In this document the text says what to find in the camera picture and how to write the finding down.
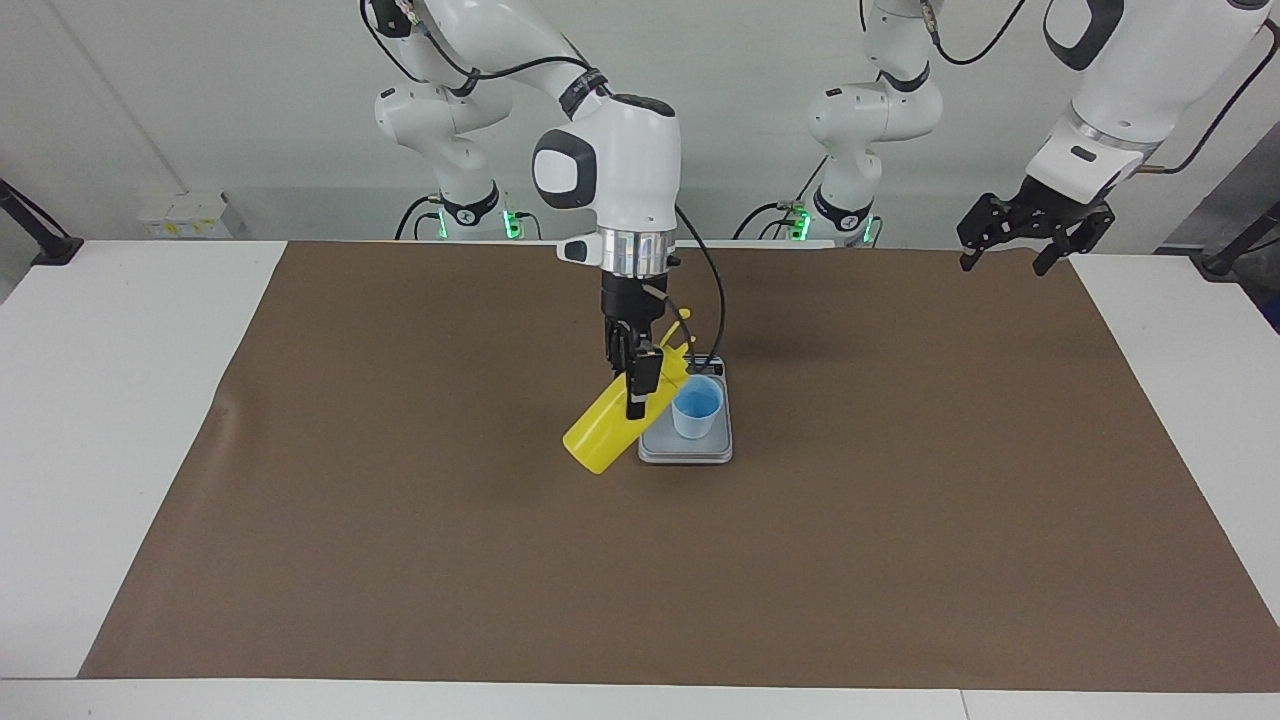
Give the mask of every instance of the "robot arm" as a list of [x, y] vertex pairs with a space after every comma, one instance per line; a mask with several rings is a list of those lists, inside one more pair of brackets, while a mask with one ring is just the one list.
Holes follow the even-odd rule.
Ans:
[[[426, 54], [424, 72], [438, 58], [453, 79], [470, 85], [511, 77], [550, 96], [567, 115], [538, 142], [534, 184], [552, 208], [595, 211], [596, 232], [563, 242], [559, 255], [600, 268], [605, 354], [614, 373], [626, 374], [627, 418], [644, 418], [663, 360], [652, 324], [666, 307], [653, 290], [666, 291], [675, 264], [675, 110], [659, 100], [613, 95], [600, 70], [580, 61], [529, 0], [415, 0], [413, 9], [420, 17], [410, 35], [421, 33], [436, 51]], [[431, 68], [444, 72], [438, 63]]]
[[1053, 0], [1050, 49], [1084, 81], [1027, 167], [1018, 195], [983, 195], [956, 231], [961, 265], [1011, 240], [1050, 238], [1043, 275], [1115, 222], [1106, 196], [1169, 137], [1267, 19], [1271, 0]]
[[[424, 35], [433, 29], [426, 13], [411, 17], [396, 0], [372, 0], [367, 9], [406, 73], [420, 81], [379, 94], [374, 117], [387, 137], [426, 158], [440, 188], [443, 233], [453, 240], [518, 237], [484, 151], [461, 137], [511, 114], [509, 85], [472, 82], [451, 68]], [[447, 41], [440, 42], [448, 51]]]
[[928, 135], [942, 118], [942, 94], [929, 79], [933, 45], [923, 10], [919, 0], [876, 0], [865, 53], [879, 76], [828, 90], [809, 108], [809, 131], [829, 155], [806, 208], [822, 237], [861, 237], [881, 179], [872, 143]]

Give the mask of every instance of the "yellow bottle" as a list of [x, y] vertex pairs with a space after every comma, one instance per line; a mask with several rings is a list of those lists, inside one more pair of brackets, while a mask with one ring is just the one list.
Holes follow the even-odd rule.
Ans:
[[[689, 319], [692, 314], [681, 309], [680, 316]], [[658, 389], [649, 395], [643, 419], [627, 420], [627, 378], [618, 375], [564, 433], [564, 450], [588, 470], [596, 475], [608, 470], [653, 425], [689, 380], [689, 364], [685, 360], [689, 343], [680, 347], [667, 345], [678, 327], [680, 323], [672, 325], [662, 338]]]

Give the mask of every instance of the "white electrical box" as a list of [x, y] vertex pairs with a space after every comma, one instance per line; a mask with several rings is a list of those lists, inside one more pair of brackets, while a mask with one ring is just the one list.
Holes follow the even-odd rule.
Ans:
[[138, 222], [159, 238], [232, 238], [244, 222], [221, 192], [186, 192], [142, 197]]

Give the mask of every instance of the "light blue plastic cup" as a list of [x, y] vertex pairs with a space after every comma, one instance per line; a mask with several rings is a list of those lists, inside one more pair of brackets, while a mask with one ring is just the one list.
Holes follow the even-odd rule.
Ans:
[[685, 439], [703, 439], [724, 410], [724, 389], [707, 375], [689, 378], [671, 404], [671, 419]]

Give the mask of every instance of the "white table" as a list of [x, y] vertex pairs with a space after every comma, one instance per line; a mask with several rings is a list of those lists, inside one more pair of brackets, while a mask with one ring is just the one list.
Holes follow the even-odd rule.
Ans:
[[[0, 717], [1280, 717], [1280, 694], [59, 679], [92, 644], [283, 250], [92, 242], [0, 305], [0, 676], [54, 678], [0, 682]], [[1280, 619], [1280, 337], [1184, 259], [1073, 264]]]

